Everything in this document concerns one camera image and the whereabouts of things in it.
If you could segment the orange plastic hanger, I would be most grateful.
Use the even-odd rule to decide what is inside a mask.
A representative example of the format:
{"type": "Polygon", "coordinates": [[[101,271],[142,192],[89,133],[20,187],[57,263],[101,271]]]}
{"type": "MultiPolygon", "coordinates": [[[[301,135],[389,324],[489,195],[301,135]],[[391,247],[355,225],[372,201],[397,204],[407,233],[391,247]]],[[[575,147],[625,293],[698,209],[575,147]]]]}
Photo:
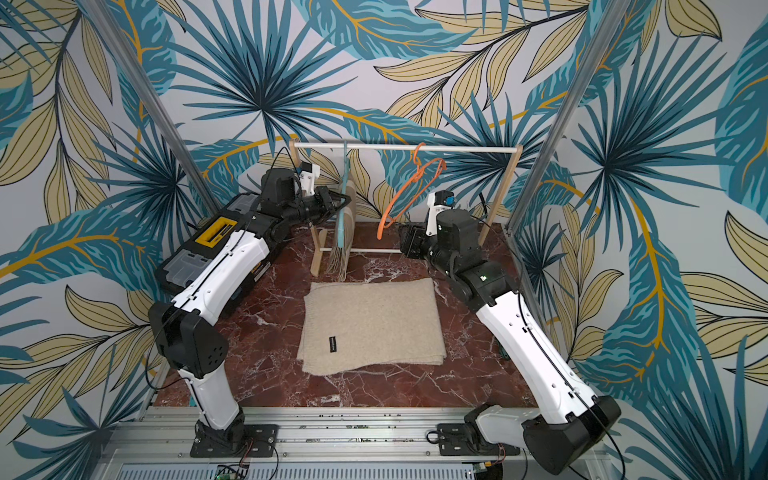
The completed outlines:
{"type": "Polygon", "coordinates": [[[413,175],[392,196],[389,204],[384,209],[379,221],[376,238],[381,240],[384,231],[398,223],[415,202],[425,194],[429,188],[439,179],[447,169],[446,161],[442,157],[435,157],[424,162],[420,152],[425,150],[426,143],[419,143],[411,150],[410,163],[416,167],[413,175]],[[409,196],[409,200],[400,210],[395,207],[403,196],[409,196]]]}

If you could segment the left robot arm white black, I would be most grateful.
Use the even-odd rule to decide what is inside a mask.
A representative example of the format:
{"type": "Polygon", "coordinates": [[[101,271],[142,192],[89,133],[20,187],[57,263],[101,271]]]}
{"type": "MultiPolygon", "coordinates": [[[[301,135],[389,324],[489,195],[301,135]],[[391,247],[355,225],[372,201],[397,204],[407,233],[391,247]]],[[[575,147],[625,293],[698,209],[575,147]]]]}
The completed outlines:
{"type": "Polygon", "coordinates": [[[149,310],[158,353],[186,383],[199,408],[191,454],[235,456],[276,432],[245,422],[226,376],[229,343],[216,324],[272,266],[293,227],[316,225],[342,211],[349,196],[318,186],[318,169],[271,168],[258,194],[230,200],[156,270],[173,296],[149,310]]]}

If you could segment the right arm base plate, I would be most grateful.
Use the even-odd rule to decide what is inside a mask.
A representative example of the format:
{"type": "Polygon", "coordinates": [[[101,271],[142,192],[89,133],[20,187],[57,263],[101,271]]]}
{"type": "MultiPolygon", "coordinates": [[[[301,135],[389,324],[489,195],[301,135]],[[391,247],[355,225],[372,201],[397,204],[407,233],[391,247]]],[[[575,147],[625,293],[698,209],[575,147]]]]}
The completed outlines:
{"type": "Polygon", "coordinates": [[[495,456],[504,458],[521,453],[519,447],[489,443],[479,433],[479,430],[467,423],[441,423],[426,434],[427,442],[437,445],[440,455],[457,456],[495,456]]]}

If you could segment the brown plaid scarf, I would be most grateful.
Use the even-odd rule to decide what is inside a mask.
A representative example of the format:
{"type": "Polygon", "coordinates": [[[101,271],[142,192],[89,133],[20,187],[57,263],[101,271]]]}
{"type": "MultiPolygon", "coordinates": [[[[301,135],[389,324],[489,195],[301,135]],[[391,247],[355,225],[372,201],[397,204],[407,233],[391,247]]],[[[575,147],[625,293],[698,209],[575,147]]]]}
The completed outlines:
{"type": "Polygon", "coordinates": [[[327,264],[327,273],[335,276],[338,282],[344,282],[351,248],[354,240],[357,189],[353,184],[345,187],[345,195],[350,202],[340,212],[335,228],[334,246],[331,248],[327,264]]]}

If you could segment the teal plastic hanger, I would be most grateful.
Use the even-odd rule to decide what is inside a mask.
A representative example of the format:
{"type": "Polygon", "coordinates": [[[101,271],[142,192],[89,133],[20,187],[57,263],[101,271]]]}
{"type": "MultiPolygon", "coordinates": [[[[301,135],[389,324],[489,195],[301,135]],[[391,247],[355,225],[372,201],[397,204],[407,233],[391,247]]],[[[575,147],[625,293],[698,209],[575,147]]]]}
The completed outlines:
{"type": "Polygon", "coordinates": [[[340,193],[345,196],[345,200],[343,201],[343,205],[341,206],[341,209],[338,212],[337,221],[336,221],[336,231],[335,231],[336,244],[335,244],[334,251],[338,254],[341,254],[344,249],[344,241],[345,241],[344,209],[351,202],[350,198],[347,195],[347,186],[348,186],[349,176],[351,172],[351,161],[349,158],[349,152],[351,151],[351,149],[349,148],[349,144],[347,141],[344,141],[342,146],[343,146],[344,171],[341,177],[341,181],[339,183],[339,187],[340,187],[340,193]]]}

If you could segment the beige wool scarf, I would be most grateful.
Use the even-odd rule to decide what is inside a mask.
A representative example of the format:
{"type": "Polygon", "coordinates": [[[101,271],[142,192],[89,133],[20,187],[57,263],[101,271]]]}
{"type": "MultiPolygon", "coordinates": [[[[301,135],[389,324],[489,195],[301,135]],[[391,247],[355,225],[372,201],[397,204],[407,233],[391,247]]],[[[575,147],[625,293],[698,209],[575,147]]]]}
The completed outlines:
{"type": "Polygon", "coordinates": [[[433,281],[314,283],[297,359],[328,376],[371,365],[441,365],[447,351],[433,281]]]}

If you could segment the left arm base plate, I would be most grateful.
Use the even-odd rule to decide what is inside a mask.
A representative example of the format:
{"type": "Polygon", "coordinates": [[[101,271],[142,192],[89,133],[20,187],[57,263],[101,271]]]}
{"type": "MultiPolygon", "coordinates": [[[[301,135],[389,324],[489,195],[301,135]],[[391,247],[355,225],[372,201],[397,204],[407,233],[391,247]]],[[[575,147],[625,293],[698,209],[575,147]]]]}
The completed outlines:
{"type": "Polygon", "coordinates": [[[233,424],[216,430],[201,421],[195,425],[191,458],[269,458],[277,440],[276,424],[233,424]]]}

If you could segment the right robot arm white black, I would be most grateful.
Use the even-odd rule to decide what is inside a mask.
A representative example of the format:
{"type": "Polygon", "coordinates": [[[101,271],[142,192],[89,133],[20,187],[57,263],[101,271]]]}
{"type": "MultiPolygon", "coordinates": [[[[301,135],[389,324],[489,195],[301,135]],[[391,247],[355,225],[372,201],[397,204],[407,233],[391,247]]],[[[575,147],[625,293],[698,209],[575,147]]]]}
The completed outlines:
{"type": "Polygon", "coordinates": [[[558,475],[602,442],[621,409],[581,380],[544,334],[504,266],[479,245],[478,221],[468,211],[446,209],[424,223],[399,229],[400,250],[443,275],[458,298],[493,334],[522,375],[537,409],[515,414],[483,405],[464,418],[477,452],[493,446],[530,454],[558,475]]]}

